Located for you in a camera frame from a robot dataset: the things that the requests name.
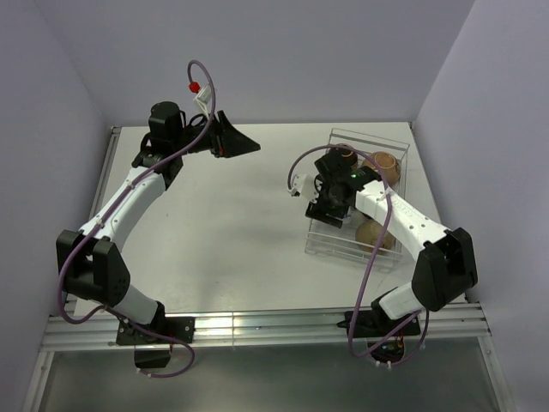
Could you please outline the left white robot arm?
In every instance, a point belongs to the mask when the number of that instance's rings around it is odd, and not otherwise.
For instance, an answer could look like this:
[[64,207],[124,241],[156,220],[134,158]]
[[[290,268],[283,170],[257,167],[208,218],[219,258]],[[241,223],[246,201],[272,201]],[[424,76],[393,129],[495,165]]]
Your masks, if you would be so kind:
[[184,155],[208,151],[229,159],[254,153],[261,146],[237,130],[224,112],[187,119],[171,101],[152,106],[148,127],[113,197],[78,230],[64,230],[57,237],[57,304],[64,307],[66,294],[96,302],[136,324],[136,333],[146,342],[158,342],[167,332],[165,307],[132,285],[121,254],[126,240],[148,208],[170,188],[184,165]]

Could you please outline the small tan patterned bowl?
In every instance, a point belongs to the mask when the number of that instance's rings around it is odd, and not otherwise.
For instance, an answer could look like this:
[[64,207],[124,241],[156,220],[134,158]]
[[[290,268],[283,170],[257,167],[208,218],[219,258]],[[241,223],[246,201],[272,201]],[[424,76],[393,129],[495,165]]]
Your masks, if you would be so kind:
[[359,158],[358,155],[352,150],[351,147],[348,145],[341,145],[337,152],[340,154],[341,158],[345,161],[345,163],[351,168],[356,169]]

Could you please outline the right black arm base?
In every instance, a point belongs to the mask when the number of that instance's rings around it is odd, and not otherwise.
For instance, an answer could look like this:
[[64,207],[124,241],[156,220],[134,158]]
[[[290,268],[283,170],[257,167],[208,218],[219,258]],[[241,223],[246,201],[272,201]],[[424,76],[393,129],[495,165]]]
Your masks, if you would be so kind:
[[[360,310],[355,329],[354,338],[382,338],[406,320],[407,316],[396,320],[387,318],[382,311]],[[419,336],[419,316],[414,316],[409,323],[390,335],[388,341],[372,351],[371,356],[375,361],[383,363],[401,361],[406,349],[404,338],[406,336]]]

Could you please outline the black glossy bowl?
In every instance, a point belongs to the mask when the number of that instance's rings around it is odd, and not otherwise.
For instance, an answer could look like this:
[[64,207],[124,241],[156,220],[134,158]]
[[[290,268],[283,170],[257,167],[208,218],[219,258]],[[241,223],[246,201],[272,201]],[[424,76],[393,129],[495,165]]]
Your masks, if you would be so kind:
[[[355,241],[361,251],[373,252],[373,248],[380,238],[383,226],[376,221],[366,220],[362,222],[355,231]],[[379,255],[386,255],[395,246],[395,237],[386,232],[383,235],[382,243],[378,250]]]

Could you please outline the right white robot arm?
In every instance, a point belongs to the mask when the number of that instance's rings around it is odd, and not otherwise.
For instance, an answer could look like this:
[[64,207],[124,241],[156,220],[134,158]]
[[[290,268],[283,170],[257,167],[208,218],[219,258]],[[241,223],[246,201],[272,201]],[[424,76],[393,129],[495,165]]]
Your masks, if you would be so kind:
[[316,176],[291,178],[294,196],[309,202],[305,214],[341,227],[349,209],[371,218],[410,253],[415,269],[409,283],[376,299],[371,307],[375,331],[388,335],[412,312],[436,312],[478,282],[473,241],[461,227],[451,230],[420,213],[383,181],[378,170],[352,168],[337,149],[316,160]]

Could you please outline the blue white floral bowl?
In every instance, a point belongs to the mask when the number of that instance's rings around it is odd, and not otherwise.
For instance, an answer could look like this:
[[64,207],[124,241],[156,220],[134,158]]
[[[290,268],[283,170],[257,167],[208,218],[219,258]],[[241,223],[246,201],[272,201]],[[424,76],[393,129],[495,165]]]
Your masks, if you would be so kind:
[[350,224],[353,221],[353,212],[354,212],[354,209],[352,207],[349,207],[346,214],[342,218],[342,222],[344,224]]

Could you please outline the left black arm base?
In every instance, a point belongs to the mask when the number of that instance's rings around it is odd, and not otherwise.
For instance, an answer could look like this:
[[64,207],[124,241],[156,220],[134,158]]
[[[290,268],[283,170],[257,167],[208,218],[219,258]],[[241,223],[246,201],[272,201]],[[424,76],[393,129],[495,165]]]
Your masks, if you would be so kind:
[[193,342],[196,319],[193,317],[165,318],[157,329],[148,325],[133,324],[129,320],[121,320],[118,326],[116,344],[120,347],[134,348],[134,365],[139,373],[148,373],[152,377],[172,377],[180,372],[160,373],[172,359],[175,346],[182,346],[190,351],[190,364],[184,367],[188,370],[195,359]]

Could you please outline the large tan pink-outside bowl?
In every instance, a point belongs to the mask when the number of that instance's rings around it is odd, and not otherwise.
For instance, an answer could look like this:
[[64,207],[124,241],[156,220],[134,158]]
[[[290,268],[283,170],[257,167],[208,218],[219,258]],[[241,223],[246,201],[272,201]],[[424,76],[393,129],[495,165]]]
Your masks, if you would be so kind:
[[399,182],[401,178],[401,164],[392,154],[377,151],[369,154],[369,157],[373,159],[375,163],[372,163],[368,159],[364,159],[362,161],[363,167],[369,167],[377,173],[382,170],[391,186],[394,186]]

